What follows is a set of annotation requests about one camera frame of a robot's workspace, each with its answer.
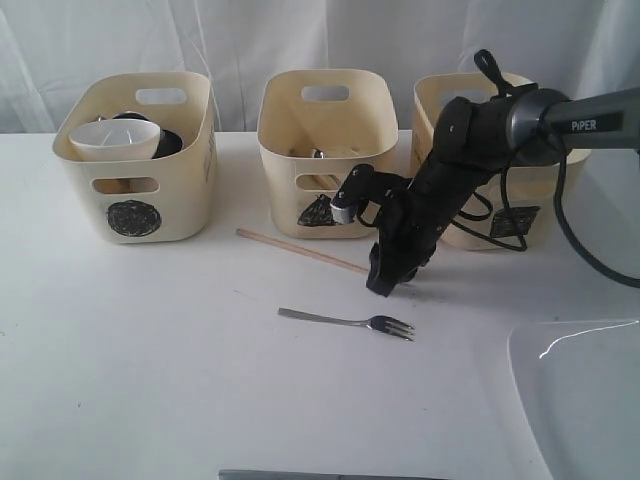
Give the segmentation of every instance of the white bowl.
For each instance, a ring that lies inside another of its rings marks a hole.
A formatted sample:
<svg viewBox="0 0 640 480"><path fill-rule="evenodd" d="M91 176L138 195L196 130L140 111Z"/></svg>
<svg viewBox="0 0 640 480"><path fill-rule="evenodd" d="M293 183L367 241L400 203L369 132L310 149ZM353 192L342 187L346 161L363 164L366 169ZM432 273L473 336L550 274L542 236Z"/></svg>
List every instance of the white bowl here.
<svg viewBox="0 0 640 480"><path fill-rule="evenodd" d="M118 118L80 125L69 141L87 162L148 160L158 148L160 131L153 122Z"/></svg>

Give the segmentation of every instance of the cream plastic basket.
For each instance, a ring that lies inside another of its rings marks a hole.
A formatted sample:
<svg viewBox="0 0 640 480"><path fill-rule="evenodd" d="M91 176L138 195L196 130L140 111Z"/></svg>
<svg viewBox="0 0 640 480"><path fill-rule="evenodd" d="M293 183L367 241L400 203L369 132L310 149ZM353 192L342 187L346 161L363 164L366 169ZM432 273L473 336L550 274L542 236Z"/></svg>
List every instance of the cream plastic basket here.
<svg viewBox="0 0 640 480"><path fill-rule="evenodd" d="M145 93L159 99L174 94L184 101L141 103ZM82 161L69 141L71 130L98 115L111 118L125 111L139 112L177 133L183 149L157 159ZM210 82L197 73L117 75L87 90L60 127L53 151L102 238L114 243L179 240L206 225L217 162L213 118ZM140 188L123 189L123 182Z"/></svg>
<svg viewBox="0 0 640 480"><path fill-rule="evenodd" d="M320 91L346 87L348 96L305 99L307 87ZM359 163L394 170L398 123L380 76L350 69L277 75L265 89L258 141L271 216L282 233L298 238L356 238L373 231L359 223L334 224L329 202ZM313 158L314 149L325 158Z"/></svg>
<svg viewBox="0 0 640 480"><path fill-rule="evenodd" d="M519 75L504 73L503 76L513 85L531 83ZM449 100L456 96L463 96L472 101L481 102L496 94L496 87L481 73L436 75L423 78L416 83L412 120L411 175L415 175L431 151L433 128L443 106ZM590 153L591 150L574 150L569 155L565 195L574 186ZM529 246L542 242L553 225L553 193L557 175L557 166L513 167L509 170L507 180L509 203ZM502 208L499 177L499 175L494 176L486 185L476 190L493 205L491 216L481 222L468 221L457 216L456 221L485 236L504 243L519 245L512 224ZM486 207L472 197L463 210L481 215L486 212ZM499 248L463 232L454 225L450 225L445 230L442 239L466 250Z"/></svg>

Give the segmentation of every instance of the wooden stick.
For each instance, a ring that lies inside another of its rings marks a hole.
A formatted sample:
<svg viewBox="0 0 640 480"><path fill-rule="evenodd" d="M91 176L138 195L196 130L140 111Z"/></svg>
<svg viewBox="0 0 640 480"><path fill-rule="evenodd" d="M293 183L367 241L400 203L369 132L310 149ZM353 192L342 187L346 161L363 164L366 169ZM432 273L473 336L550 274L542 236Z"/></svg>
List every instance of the wooden stick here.
<svg viewBox="0 0 640 480"><path fill-rule="evenodd" d="M352 272L363 273L365 275L369 273L366 268L363 268L360 265L354 265L353 263L345 262L344 260L325 255L324 253L309 250L308 248L304 247L299 247L298 245L293 245L291 243L278 240L277 238L267 237L266 235L250 232L249 230L244 230L243 228L236 229L236 235L238 235L239 237L249 238L257 242L266 243L267 245L278 247L289 252L297 253L299 255L304 255L305 257L313 258L315 260L320 260L321 262L330 263L331 265L335 265L337 267L346 268L347 270L351 270Z"/></svg>

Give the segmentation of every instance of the white fabric backdrop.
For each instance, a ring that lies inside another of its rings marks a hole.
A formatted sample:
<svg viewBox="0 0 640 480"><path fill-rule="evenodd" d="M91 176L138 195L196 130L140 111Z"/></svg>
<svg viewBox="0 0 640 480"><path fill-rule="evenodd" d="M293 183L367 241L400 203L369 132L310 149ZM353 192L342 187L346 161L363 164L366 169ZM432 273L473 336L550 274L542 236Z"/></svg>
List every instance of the white fabric backdrop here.
<svg viewBox="0 0 640 480"><path fill-rule="evenodd" d="M222 130L255 130L264 85L354 67L389 83L402 128L414 83L504 70L570 96L640 85L638 0L0 0L0 132L53 132L86 88L123 72L211 76Z"/></svg>

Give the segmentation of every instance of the silver fork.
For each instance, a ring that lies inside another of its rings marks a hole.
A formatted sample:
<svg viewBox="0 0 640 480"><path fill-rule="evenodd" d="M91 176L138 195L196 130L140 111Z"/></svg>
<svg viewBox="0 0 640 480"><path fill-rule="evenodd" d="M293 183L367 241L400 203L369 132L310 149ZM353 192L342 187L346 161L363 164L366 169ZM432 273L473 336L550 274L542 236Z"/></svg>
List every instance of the silver fork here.
<svg viewBox="0 0 640 480"><path fill-rule="evenodd" d="M331 323L334 325L344 325L347 327L364 327L369 330L393 335L409 342L413 342L414 328L413 325L396 320L386 315L375 315L367 320L343 320L341 318L325 317L323 315L315 315L313 313L299 312L288 308L279 308L278 315L287 318L295 318L298 320L308 320L310 322Z"/></svg>

